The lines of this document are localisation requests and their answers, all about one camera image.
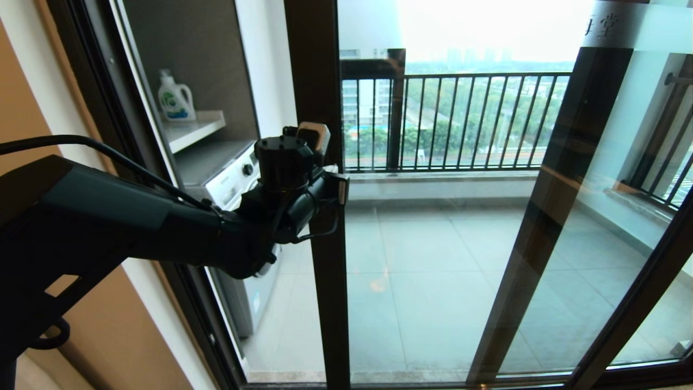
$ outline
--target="white bottle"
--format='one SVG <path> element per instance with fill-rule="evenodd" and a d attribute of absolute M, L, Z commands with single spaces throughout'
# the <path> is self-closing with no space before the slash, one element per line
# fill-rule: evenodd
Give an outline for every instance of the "white bottle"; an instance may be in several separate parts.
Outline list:
<path fill-rule="evenodd" d="M 168 69 L 159 70 L 161 87 L 159 88 L 159 104 L 164 116 L 169 121 L 194 121 L 193 94 L 185 84 L 176 84 Z"/>

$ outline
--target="sky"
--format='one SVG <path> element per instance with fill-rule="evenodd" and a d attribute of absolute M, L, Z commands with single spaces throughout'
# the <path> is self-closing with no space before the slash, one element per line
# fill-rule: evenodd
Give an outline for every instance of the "sky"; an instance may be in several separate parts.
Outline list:
<path fill-rule="evenodd" d="M 591 0 L 340 0 L 340 47 L 404 47 L 407 61 L 486 48 L 512 60 L 573 61 Z"/>

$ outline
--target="glass door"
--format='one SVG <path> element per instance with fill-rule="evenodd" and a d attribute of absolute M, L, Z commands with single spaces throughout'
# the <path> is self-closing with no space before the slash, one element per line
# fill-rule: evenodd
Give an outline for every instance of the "glass door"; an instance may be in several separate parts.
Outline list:
<path fill-rule="evenodd" d="M 661 253 L 688 215 L 685 4 L 322 3 L 286 11 L 299 121 L 329 122 L 351 177 L 343 241 L 313 243 L 329 384 L 591 386 L 688 356 L 683 263 L 666 314 L 600 355 L 680 260 Z"/>

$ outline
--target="shelf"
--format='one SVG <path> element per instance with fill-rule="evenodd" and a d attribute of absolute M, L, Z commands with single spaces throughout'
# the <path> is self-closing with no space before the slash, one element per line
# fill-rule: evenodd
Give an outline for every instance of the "shelf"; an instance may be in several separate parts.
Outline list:
<path fill-rule="evenodd" d="M 223 111 L 197 111 L 195 121 L 168 121 L 161 115 L 164 137 L 171 153 L 180 152 L 226 126 Z"/>

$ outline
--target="beige wall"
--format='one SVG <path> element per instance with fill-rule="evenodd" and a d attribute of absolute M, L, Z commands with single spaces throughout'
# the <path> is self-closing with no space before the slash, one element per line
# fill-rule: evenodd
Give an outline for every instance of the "beige wall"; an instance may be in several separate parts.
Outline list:
<path fill-rule="evenodd" d="M 0 86 L 0 142 L 51 134 L 1 22 Z M 48 154 L 60 152 L 49 147 L 0 156 L 0 174 Z M 95 388 L 192 389 L 121 267 L 65 319 L 72 335 L 60 352 Z"/>

